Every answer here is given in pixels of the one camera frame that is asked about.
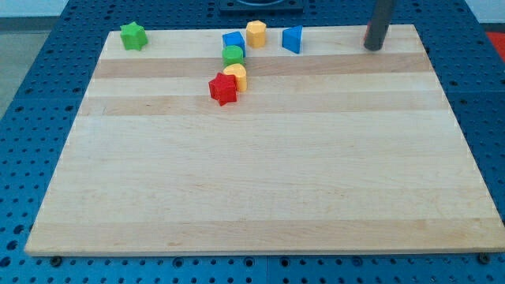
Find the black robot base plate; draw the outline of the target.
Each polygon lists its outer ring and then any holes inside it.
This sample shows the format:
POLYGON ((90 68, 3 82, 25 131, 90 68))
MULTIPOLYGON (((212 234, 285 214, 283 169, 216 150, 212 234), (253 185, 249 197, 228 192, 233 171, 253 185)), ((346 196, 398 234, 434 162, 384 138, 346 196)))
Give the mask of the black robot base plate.
POLYGON ((305 0, 216 0, 220 13, 269 13, 304 10, 305 0))

